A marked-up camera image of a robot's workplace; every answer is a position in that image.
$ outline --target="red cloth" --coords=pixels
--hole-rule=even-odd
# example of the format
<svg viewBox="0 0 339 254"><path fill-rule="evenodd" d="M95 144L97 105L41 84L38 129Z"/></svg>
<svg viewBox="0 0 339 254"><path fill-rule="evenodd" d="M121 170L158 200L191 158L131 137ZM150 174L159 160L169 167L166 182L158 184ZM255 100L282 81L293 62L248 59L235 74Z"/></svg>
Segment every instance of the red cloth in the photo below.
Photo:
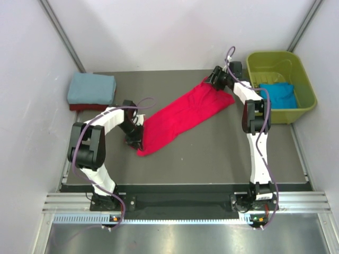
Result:
<svg viewBox="0 0 339 254"><path fill-rule="evenodd" d="M179 134L195 127L234 103L230 94L216 91L210 84L200 83L144 122L142 138L146 156L172 142Z"/></svg>
<svg viewBox="0 0 339 254"><path fill-rule="evenodd" d="M96 111L105 111L108 105L100 104L70 104L69 110L71 111L83 111L83 110L96 110Z"/></svg>

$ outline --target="blue cloth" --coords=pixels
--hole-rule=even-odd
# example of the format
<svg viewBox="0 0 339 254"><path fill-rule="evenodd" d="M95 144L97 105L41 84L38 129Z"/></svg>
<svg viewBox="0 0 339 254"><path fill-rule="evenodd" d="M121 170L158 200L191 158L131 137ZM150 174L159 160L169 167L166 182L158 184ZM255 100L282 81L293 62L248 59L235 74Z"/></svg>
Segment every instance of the blue cloth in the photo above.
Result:
<svg viewBox="0 0 339 254"><path fill-rule="evenodd" d="M266 88L270 95L272 109L298 108L294 85L287 82L272 85L259 84L260 88ZM265 91L260 91L260 96L267 99Z"/></svg>
<svg viewBox="0 0 339 254"><path fill-rule="evenodd" d="M67 100L69 104L110 105L116 86L113 76L76 72L70 83Z"/></svg>

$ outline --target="purple cable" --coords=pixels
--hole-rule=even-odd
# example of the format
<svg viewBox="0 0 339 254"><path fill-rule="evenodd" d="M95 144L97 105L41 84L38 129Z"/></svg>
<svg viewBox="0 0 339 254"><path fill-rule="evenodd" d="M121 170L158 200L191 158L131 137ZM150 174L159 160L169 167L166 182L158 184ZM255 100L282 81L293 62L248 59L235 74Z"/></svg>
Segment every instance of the purple cable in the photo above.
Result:
<svg viewBox="0 0 339 254"><path fill-rule="evenodd" d="M144 99L142 99L137 105L140 105L141 102L143 102L143 101L145 101L145 100L147 100L147 99L155 100L155 99L152 98L152 97L144 98ZM122 107L116 107L116 108L113 108L113 109L107 111L105 114L108 114L108 113L113 112L113 111L115 111L115 110L122 110L122 109L127 109L127 108L134 108L134 109L138 109L138 110L146 110L146 109L149 109L149 108L155 106L155 104L156 104L156 103L154 103L154 104L151 105L151 106L147 106L147 107L140 107L140 106L135 106L135 107L134 107L134 106L122 106ZM95 122L96 120L100 119L102 116L103 116L103 115L101 115L101 114L100 114L100 115L97 115L95 118L93 118L92 120L90 120L90 121L86 124L86 126L83 128L83 130L81 131L81 134L80 134L80 136L79 136L78 142L77 142L76 147L75 147L75 150L74 150L74 155L73 155L73 160L72 160L72 172L73 172L73 174L76 175L77 177L82 178L82 179L84 179L84 180L90 182L90 183L93 184L93 185L96 185L96 187L97 187L99 190L101 190L101 191L107 193L108 195L110 195L110 196L116 198L116 199L120 202L120 204L122 205L121 218L120 218L120 220L118 221L118 223L117 223L114 227L111 228L111 229L116 229L116 228L121 224L121 222L123 221L123 218L124 218L124 216L125 216L126 205L125 205L124 201L123 201L118 195L116 195L116 194L114 194L114 193L110 193L109 191L107 191L107 190L103 189L102 187L98 186L94 181L89 180L87 177L83 177L83 176L79 175L79 174L77 173L77 171L76 171L76 166L75 166L75 158L77 157L77 154L78 154L78 152L79 152L79 147L80 147L81 141L82 141L82 139L83 139L83 137L84 137L84 135L85 135L86 130L88 129L88 127L89 127L93 122ZM55 241L55 234L54 234L54 231L52 231L51 234L52 234L53 244L54 244L55 246L62 247L62 246L64 246L64 245L66 245L67 243L69 243L70 241L72 241L72 239L74 239L75 237L77 237L79 234L85 232L86 230L91 229L91 228L98 228L98 227L100 227L100 225L91 225L91 226L88 226L88 227L86 227L86 228L80 230L79 232L77 232L77 233L74 234L73 236L71 236L64 244L56 244L56 241Z"/></svg>
<svg viewBox="0 0 339 254"><path fill-rule="evenodd" d="M271 221L273 220L274 216L275 216L275 213L276 211L278 210L278 204L279 204L279 190L278 190L278 185L275 181L275 178L273 176L273 173L272 171L270 170L266 160L263 158L263 154L261 153L260 149L259 149L259 146L258 146L258 142L259 142L259 139L260 139L260 136L262 135L262 133L264 132L265 130L265 127L267 126L267 122L269 121L269 115L270 115L270 109L271 109L271 101L270 101L270 94L269 94L269 91L267 91L265 88L251 88L251 87L248 87L246 86L245 84L243 84L239 79L237 79L237 77L232 73L232 71L229 69L228 67L228 64L229 64L229 61L228 61L228 57L232 57L233 54L235 52L235 46L232 46L229 48L229 50L227 51L227 54L226 54L226 58L225 58L225 62L226 62L226 68L227 68L227 71L228 73L232 76L232 78L237 81L238 83L240 83L242 86L246 87L247 89L250 89L250 90L253 90L253 91L264 91L266 93L266 96L267 96L267 112L266 112L266 117L265 117L265 120L264 120L264 124L263 126L261 127L261 130L259 132L259 136L258 138L256 139L256 142L255 142L255 146L256 146L256 149L258 150L264 164L265 164L265 167L267 169L267 171L269 172L269 175L270 175L270 178L272 179L272 181L274 182L274 186L275 186L275 190L276 190L276 205L274 207L274 210L273 210L273 213L272 213L272 216L271 218L269 219L269 221L266 223L265 226L263 226L263 229L265 229L270 223Z"/></svg>

